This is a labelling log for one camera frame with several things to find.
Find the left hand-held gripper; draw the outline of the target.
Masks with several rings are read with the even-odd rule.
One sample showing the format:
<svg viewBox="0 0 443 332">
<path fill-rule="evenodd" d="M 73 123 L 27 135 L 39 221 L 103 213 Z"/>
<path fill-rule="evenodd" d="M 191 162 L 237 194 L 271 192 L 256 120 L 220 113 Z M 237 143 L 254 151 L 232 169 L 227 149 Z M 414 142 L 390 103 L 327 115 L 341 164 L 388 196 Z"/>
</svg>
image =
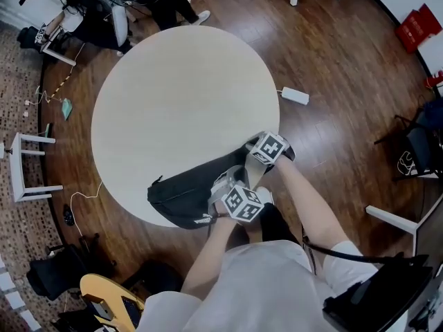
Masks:
<svg viewBox="0 0 443 332">
<path fill-rule="evenodd" d="M 237 221 L 250 223 L 263 209 L 264 204 L 250 188 L 248 173 L 243 166 L 233 166 L 222 173 L 210 190 L 208 215 L 219 217 L 216 203 L 221 202 L 226 214 Z"/>
</svg>

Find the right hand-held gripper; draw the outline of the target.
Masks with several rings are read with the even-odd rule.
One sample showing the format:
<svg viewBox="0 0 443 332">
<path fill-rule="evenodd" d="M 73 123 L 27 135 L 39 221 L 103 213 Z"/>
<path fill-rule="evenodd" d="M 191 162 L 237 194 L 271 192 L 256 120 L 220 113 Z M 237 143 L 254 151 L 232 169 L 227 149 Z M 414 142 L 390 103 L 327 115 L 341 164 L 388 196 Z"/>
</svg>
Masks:
<svg viewBox="0 0 443 332">
<path fill-rule="evenodd" d="M 262 131 L 245 143 L 249 154 L 264 165 L 273 165 L 280 156 L 295 160 L 295 152 L 282 136 L 270 131 Z"/>
</svg>

